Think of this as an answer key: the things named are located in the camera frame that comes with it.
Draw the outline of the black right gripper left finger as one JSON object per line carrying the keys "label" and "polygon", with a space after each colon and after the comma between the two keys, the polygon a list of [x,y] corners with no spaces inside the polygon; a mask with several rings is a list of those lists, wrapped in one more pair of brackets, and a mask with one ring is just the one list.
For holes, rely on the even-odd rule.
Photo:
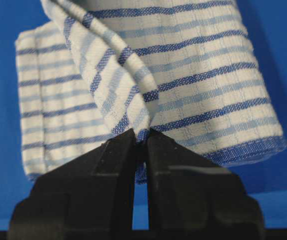
{"label": "black right gripper left finger", "polygon": [[11,216],[10,240],[128,240],[136,162],[132,130],[37,178]]}

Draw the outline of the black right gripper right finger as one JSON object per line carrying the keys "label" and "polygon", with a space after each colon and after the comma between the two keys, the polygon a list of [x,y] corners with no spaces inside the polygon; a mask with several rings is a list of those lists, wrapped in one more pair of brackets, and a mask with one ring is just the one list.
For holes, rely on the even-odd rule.
{"label": "black right gripper right finger", "polygon": [[258,202],[240,177],[151,130],[147,145],[149,227],[159,240],[263,240]]}

